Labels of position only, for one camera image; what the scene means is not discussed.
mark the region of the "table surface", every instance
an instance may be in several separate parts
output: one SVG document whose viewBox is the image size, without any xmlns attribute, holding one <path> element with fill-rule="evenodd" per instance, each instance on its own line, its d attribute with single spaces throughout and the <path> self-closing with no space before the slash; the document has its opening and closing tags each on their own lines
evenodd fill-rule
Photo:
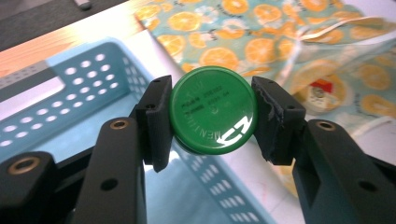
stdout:
<svg viewBox="0 0 396 224">
<path fill-rule="evenodd" d="M 19 71 L 64 50 L 108 35 L 122 41 L 128 40 L 144 29 L 134 17 L 134 12 L 147 2 L 150 1 L 127 1 L 59 30 L 1 51 L 0 77 Z"/>
</svg>

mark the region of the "gray floor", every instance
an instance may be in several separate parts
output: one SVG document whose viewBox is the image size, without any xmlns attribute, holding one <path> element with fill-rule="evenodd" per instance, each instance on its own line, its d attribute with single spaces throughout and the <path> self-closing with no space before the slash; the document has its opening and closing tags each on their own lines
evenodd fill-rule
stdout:
<svg viewBox="0 0 396 224">
<path fill-rule="evenodd" d="M 0 0 L 0 20 L 50 1 L 52 0 Z"/>
</svg>

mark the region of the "basket hole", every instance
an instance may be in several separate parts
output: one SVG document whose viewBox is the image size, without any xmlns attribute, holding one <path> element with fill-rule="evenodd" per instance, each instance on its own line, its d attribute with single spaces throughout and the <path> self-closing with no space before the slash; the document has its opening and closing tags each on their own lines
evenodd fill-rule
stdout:
<svg viewBox="0 0 396 224">
<path fill-rule="evenodd" d="M 111 89 L 117 88 L 119 86 L 119 83 L 115 82 L 113 84 L 110 85 Z"/>
<path fill-rule="evenodd" d="M 26 117 L 26 118 L 21 119 L 21 123 L 29 123 L 32 120 L 33 120 L 32 117 Z"/>
<path fill-rule="evenodd" d="M 38 111 L 37 111 L 37 115 L 45 115 L 45 114 L 47 114 L 49 111 L 48 111 L 48 109 L 39 109 Z"/>
<path fill-rule="evenodd" d="M 105 54 L 98 54 L 98 55 L 96 55 L 95 60 L 96 60 L 97 62 L 100 62 L 100 61 L 102 61 L 105 57 L 106 57 Z"/>
<path fill-rule="evenodd" d="M 4 131 L 5 133 L 9 133 L 9 132 L 12 132 L 12 131 L 14 131 L 14 130 L 16 130 L 16 129 L 17 129 L 17 126 L 15 126 L 15 125 L 9 125 L 9 126 L 7 126 L 6 128 L 4 128 L 3 131 Z"/>
<path fill-rule="evenodd" d="M 82 88 L 81 90 L 79 90 L 79 92 L 81 92 L 81 93 L 87 93 L 89 90 L 90 90 L 90 88 L 84 87 L 84 88 Z"/>
<path fill-rule="evenodd" d="M 67 113 L 69 113 L 70 112 L 70 109 L 68 109 L 68 108 L 66 108 L 66 109 L 63 109 L 63 110 L 61 110 L 61 114 L 62 115 L 65 115 L 65 114 L 67 114 Z"/>
<path fill-rule="evenodd" d="M 89 67 L 91 65 L 90 61 L 84 61 L 81 63 L 81 67 Z"/>
<path fill-rule="evenodd" d="M 73 75 L 77 72 L 77 69 L 75 67 L 69 67 L 67 68 L 64 73 L 67 74 L 68 76 Z"/>
<path fill-rule="evenodd" d="M 76 99 L 76 97 L 77 96 L 75 94 L 69 94 L 66 96 L 66 100 L 74 100 L 74 99 Z"/>
<path fill-rule="evenodd" d="M 73 80 L 73 84 L 75 84 L 75 85 L 79 85 L 79 84 L 81 84 L 83 82 L 84 82 L 84 79 L 82 77 L 78 77 L 78 78 Z"/>
<path fill-rule="evenodd" d="M 49 117 L 46 118 L 46 121 L 47 122 L 52 122 L 52 121 L 54 121 L 56 119 L 57 119 L 56 116 L 49 116 Z"/>
<path fill-rule="evenodd" d="M 106 89 L 101 89 L 101 90 L 99 90 L 99 95 L 103 95 L 103 94 L 105 94 L 107 92 L 107 90 Z"/>
<path fill-rule="evenodd" d="M 359 186 L 367 191 L 370 191 L 370 192 L 378 191 L 378 188 L 376 187 L 376 185 L 374 185 L 373 183 L 371 183 L 369 181 L 361 180 L 361 181 L 359 181 Z"/>
<path fill-rule="evenodd" d="M 59 107 L 59 106 L 61 106 L 63 103 L 62 103 L 62 101 L 57 101 L 57 102 L 54 102 L 53 104 L 52 104 L 52 107 Z"/>
<path fill-rule="evenodd" d="M 12 141 L 11 140 L 6 140 L 0 143 L 0 147 L 6 147 L 11 145 Z"/>
<path fill-rule="evenodd" d="M 76 102 L 76 103 L 73 104 L 74 108 L 77 108 L 77 107 L 80 107 L 80 106 L 82 106 L 82 102 Z"/>
<path fill-rule="evenodd" d="M 37 130 L 37 129 L 40 129 L 41 127 L 43 127 L 43 124 L 42 124 L 42 123 L 37 123 L 37 124 L 34 124 L 34 125 L 32 126 L 32 129 L 33 129 L 33 130 Z"/>
<path fill-rule="evenodd" d="M 95 82 L 93 82 L 93 86 L 94 87 L 99 87 L 99 86 L 101 86 L 102 85 L 102 81 L 101 80 L 97 80 L 97 81 L 95 81 Z"/>
<path fill-rule="evenodd" d="M 89 95 L 89 96 L 87 96 L 86 100 L 87 100 L 87 101 L 91 101 L 91 100 L 93 100 L 94 98 L 95 98 L 94 95 Z"/>
<path fill-rule="evenodd" d="M 106 80 L 107 80 L 107 81 L 109 81 L 109 80 L 111 80 L 111 79 L 113 79 L 113 78 L 114 78 L 114 75 L 113 75 L 113 74 L 110 74 L 110 75 L 106 76 Z"/>
<path fill-rule="evenodd" d="M 109 178 L 102 182 L 100 189 L 103 191 L 110 191 L 113 190 L 117 185 L 119 184 L 119 181 L 115 178 Z"/>
<path fill-rule="evenodd" d="M 136 71 L 135 67 L 131 66 L 131 72 L 132 72 L 132 75 L 137 76 L 137 71 Z"/>
<path fill-rule="evenodd" d="M 110 69 L 110 65 L 108 65 L 108 64 L 105 64 L 105 65 L 103 65 L 101 68 L 100 68 L 100 70 L 102 71 L 102 72 L 106 72 L 106 71 L 108 71 Z"/>
<path fill-rule="evenodd" d="M 95 71 L 91 71 L 91 72 L 89 72 L 89 73 L 87 74 L 87 77 L 90 77 L 90 78 L 92 78 L 92 77 L 96 77 L 96 75 L 98 75 L 98 73 L 97 73 L 97 72 L 95 72 Z"/>
<path fill-rule="evenodd" d="M 15 137 L 22 138 L 22 137 L 26 136 L 27 134 L 28 134 L 28 132 L 21 132 L 21 133 L 17 133 L 17 135 L 15 135 Z"/>
</svg>

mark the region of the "bottle cap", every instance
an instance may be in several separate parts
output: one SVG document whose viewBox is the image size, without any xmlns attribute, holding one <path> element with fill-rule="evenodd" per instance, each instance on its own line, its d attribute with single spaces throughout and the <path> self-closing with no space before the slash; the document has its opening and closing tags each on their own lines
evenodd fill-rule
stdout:
<svg viewBox="0 0 396 224">
<path fill-rule="evenodd" d="M 177 141 L 195 154 L 219 155 L 246 143 L 257 123 L 253 89 L 234 71 L 204 66 L 174 87 L 170 119 Z"/>
</svg>

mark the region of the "fabric cloth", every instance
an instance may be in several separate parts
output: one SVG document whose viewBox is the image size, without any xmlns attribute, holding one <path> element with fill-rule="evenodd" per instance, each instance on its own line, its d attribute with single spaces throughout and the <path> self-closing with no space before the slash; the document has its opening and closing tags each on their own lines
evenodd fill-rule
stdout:
<svg viewBox="0 0 396 224">
<path fill-rule="evenodd" d="M 352 136 L 396 119 L 395 24 L 341 0 L 156 0 L 136 16 L 185 72 L 219 65 L 271 78 L 310 118 Z M 276 171 L 295 194 L 288 169 Z"/>
</svg>

